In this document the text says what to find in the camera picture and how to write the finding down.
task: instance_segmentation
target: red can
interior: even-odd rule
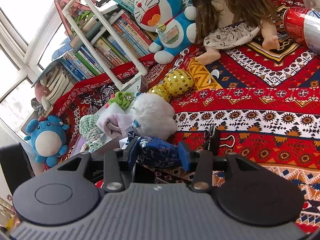
[[[320,12],[291,7],[283,15],[286,32],[292,39],[320,54]]]

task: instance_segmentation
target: bed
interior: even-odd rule
[[[275,1],[282,17],[292,0]],[[302,0],[295,0],[295,4],[303,6]],[[201,148],[204,130],[212,124],[220,130],[221,137],[233,135],[233,149],[222,147],[219,155],[234,151],[296,183],[305,194],[296,223],[305,232],[313,232],[320,225],[320,56],[295,43],[286,34],[282,21],[276,26],[280,50],[267,53],[258,37],[222,52],[219,61],[206,66],[209,71],[220,72],[215,89],[192,90],[172,100],[179,131],[169,141],[177,144],[185,140],[193,149]],[[190,60],[200,53],[201,46],[191,46],[167,65],[155,63],[152,54],[141,58],[150,68],[145,77],[149,88],[161,82],[166,73],[187,69]],[[137,70],[129,62],[113,72],[124,81]],[[93,107],[103,105],[104,85],[112,85],[106,74],[79,82],[55,103],[52,114],[71,125],[69,152],[62,161],[70,157],[79,137],[80,118]],[[181,168],[153,171],[158,183],[190,184],[193,177]],[[223,173],[214,172],[213,181],[214,185],[221,185]]]

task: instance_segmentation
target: doraemon plush toy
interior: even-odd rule
[[[69,124],[63,125],[62,120],[55,115],[49,115],[48,120],[41,122],[37,119],[30,121],[26,132],[31,133],[31,136],[25,136],[24,140],[31,140],[31,146],[37,154],[37,163],[46,162],[49,167],[58,164],[58,158],[68,151],[65,130],[69,127]]]
[[[157,32],[158,37],[149,46],[160,64],[170,63],[180,51],[196,39],[196,8],[182,11],[182,0],[135,0],[134,16],[141,28]]]

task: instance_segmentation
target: pink towel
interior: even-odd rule
[[[107,116],[102,123],[100,123],[100,126],[103,127],[103,131],[106,135],[108,135],[110,138],[115,137],[122,137],[121,129],[119,128],[118,121],[116,120],[115,116],[109,115]]]
[[[99,122],[103,131],[110,138],[126,136],[126,129],[131,126],[133,117],[128,114],[111,114]]]

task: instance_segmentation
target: white pvc pipe frame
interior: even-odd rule
[[[101,14],[101,12],[98,10],[98,8],[93,4],[91,0],[84,0],[89,8],[92,10],[92,12],[97,16],[97,18],[100,20],[100,22],[105,26],[105,28],[108,30],[108,32],[113,36],[113,38],[116,40],[116,42],[120,45],[120,47],[124,50],[124,52],[129,56],[130,60],[135,64],[135,66],[138,69],[138,73],[127,83],[122,84],[120,80],[116,77],[116,75],[111,71],[111,69],[104,63],[104,61],[100,58],[99,54],[95,51],[93,46],[90,44],[90,42],[87,40],[84,33],[79,29],[77,24],[74,22],[73,18],[70,15],[70,8],[73,6],[74,2],[76,0],[70,0],[68,4],[64,7],[62,10],[63,15],[66,17],[72,28],[75,30],[75,32],[78,34],[84,45],[88,48],[92,56],[97,60],[97,62],[100,64],[100,66],[103,68],[103,70],[107,73],[109,78],[114,82],[116,87],[119,90],[122,90],[128,86],[128,84],[133,84],[136,80],[136,78],[140,75],[145,76],[148,73],[148,69],[134,56],[134,54],[131,52],[131,50],[127,47],[127,45],[123,42],[123,40],[119,37],[119,35],[116,33],[116,31],[112,28],[110,23],[105,19],[105,17]]]

